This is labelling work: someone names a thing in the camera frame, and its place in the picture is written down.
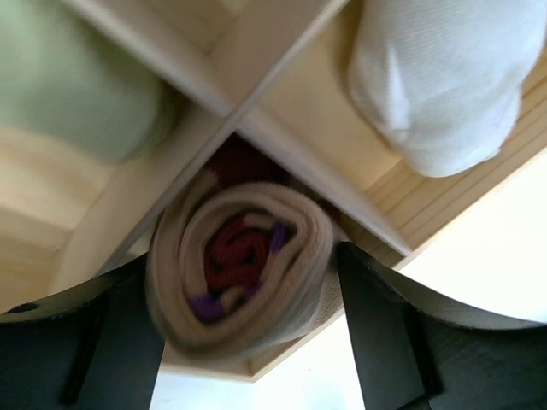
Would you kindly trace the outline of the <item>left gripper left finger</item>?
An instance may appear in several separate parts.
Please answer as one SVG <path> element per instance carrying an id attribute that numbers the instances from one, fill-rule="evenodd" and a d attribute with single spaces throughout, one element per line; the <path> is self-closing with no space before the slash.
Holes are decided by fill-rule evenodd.
<path id="1" fill-rule="evenodd" d="M 1 316 L 3 409 L 147 409 L 164 342 L 141 269 L 117 269 Z"/>

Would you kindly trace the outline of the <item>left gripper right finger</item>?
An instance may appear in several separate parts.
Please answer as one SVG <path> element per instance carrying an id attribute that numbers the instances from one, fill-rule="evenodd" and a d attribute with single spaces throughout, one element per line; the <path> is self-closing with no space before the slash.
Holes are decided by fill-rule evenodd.
<path id="1" fill-rule="evenodd" d="M 544 324 L 458 302 L 350 242 L 336 259 L 365 408 L 545 408 Z"/>

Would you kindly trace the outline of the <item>tan maroon striped sock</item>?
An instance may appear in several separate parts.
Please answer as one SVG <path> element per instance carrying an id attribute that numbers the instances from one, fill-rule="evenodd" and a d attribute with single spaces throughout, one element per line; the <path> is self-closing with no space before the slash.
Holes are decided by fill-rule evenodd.
<path id="1" fill-rule="evenodd" d="M 229 138 L 165 208 L 148 253 L 156 325 L 193 360 L 247 358 L 341 311 L 340 211 Z"/>

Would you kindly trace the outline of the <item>pale green ankle sock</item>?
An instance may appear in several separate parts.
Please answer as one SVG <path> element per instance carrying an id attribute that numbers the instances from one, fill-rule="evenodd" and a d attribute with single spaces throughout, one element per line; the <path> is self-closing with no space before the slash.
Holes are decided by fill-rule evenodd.
<path id="1" fill-rule="evenodd" d="M 124 161 L 167 137 L 176 91 L 59 1 L 1 3 L 1 122 Z"/>

